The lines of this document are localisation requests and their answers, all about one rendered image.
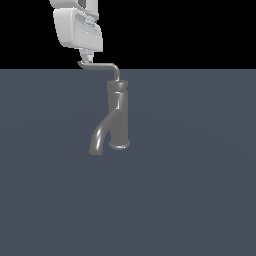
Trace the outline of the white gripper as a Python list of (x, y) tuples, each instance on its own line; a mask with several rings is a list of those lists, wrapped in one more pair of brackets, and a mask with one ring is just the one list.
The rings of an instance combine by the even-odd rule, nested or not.
[(76, 8), (53, 11), (57, 37), (63, 47), (80, 49), (82, 62), (93, 62), (93, 51), (103, 51), (101, 28)]

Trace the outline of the thin grey faucet handle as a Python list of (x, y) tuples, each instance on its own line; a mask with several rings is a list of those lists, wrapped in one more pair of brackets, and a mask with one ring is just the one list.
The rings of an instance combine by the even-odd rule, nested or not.
[(120, 70), (113, 63), (84, 63), (82, 61), (78, 62), (78, 65), (85, 70), (110, 70), (114, 72), (114, 80), (120, 80)]

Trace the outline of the grey metal faucet body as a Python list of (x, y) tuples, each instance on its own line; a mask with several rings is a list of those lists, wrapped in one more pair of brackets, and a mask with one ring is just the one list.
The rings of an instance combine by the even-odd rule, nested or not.
[(128, 139), (128, 82), (124, 80), (108, 81), (109, 114), (95, 128), (91, 137), (89, 153), (101, 155), (107, 133), (110, 133), (109, 146), (114, 150), (129, 147)]

